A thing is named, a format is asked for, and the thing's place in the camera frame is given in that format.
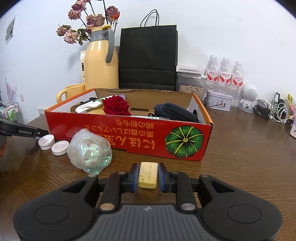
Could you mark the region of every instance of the open cardboard box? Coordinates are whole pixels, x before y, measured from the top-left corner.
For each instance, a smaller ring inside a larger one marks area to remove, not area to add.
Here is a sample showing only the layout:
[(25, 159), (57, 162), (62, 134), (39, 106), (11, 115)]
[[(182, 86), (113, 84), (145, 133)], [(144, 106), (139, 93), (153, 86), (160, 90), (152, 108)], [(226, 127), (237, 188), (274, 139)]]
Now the open cardboard box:
[[(196, 110), (200, 123), (150, 120), (120, 115), (71, 113), (71, 107), (91, 97), (125, 95), (132, 115), (154, 113), (157, 104), (175, 103), (190, 112)], [(213, 128), (213, 122), (195, 94), (142, 89), (91, 89), (66, 99), (45, 111), (51, 134), (70, 141), (79, 130), (106, 138), (112, 148), (130, 153), (201, 161)]]

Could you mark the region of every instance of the white wall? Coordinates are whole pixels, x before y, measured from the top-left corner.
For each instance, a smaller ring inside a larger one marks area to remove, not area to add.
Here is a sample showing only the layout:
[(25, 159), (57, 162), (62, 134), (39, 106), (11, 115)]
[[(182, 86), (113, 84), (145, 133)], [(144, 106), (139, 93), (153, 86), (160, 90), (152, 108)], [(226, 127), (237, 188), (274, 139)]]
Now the white wall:
[[(81, 81), (79, 56), (87, 45), (67, 44), (55, 33), (58, 23), (80, 27), (80, 20), (67, 17), (74, 1), (22, 0), (0, 19), (1, 96), (7, 100), (6, 76), (17, 85), (25, 122), (38, 116), (38, 108), (55, 104), (58, 91)], [(102, 13), (103, 2), (92, 2)], [(273, 0), (106, 0), (106, 5), (121, 12), (116, 45), (121, 27), (139, 26), (156, 8), (160, 24), (177, 24), (178, 64), (204, 68), (210, 54), (219, 62), (229, 57), (231, 65), (241, 60), (245, 83), (257, 87), (258, 97), (271, 100), (276, 91), (296, 97), (296, 19)], [(16, 14), (15, 35), (6, 45), (6, 28)]]

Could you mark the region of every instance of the black paper bag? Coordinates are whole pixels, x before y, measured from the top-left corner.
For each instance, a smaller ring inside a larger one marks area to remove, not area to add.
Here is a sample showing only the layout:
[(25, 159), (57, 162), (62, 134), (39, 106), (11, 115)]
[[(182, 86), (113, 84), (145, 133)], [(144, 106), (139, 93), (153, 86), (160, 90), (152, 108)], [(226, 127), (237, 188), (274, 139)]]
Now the black paper bag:
[(121, 29), (119, 88), (176, 90), (176, 25)]

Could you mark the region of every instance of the hand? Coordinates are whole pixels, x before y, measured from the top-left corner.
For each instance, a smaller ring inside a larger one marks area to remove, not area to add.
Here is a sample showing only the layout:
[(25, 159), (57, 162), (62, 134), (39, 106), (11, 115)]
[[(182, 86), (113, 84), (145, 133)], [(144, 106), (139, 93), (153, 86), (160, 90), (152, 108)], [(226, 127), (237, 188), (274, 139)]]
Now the hand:
[(4, 156), (4, 152), (5, 152), (6, 147), (7, 147), (7, 141), (5, 141), (3, 146), (0, 148), (0, 157)]

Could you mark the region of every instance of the white bottle cap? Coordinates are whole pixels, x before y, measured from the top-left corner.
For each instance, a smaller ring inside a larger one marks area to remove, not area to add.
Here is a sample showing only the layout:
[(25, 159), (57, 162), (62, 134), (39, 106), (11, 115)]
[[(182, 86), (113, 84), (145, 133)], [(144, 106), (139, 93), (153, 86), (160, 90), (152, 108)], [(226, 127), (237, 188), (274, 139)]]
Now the white bottle cap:
[(55, 156), (61, 156), (67, 153), (69, 142), (59, 141), (52, 146), (52, 153)]
[(54, 145), (54, 135), (46, 135), (41, 137), (38, 144), (42, 150), (48, 150)]

